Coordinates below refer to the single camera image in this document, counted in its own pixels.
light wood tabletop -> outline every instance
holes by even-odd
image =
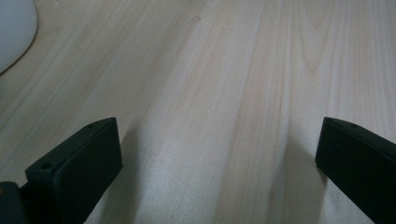
[[[396,142],[393,0],[35,0],[0,76],[0,180],[116,117],[87,223],[372,223],[314,157],[323,117]]]

wooden table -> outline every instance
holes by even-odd
[[[35,0],[0,76],[0,179],[116,117],[87,223],[372,223],[314,156],[323,117],[396,141],[392,0]]]

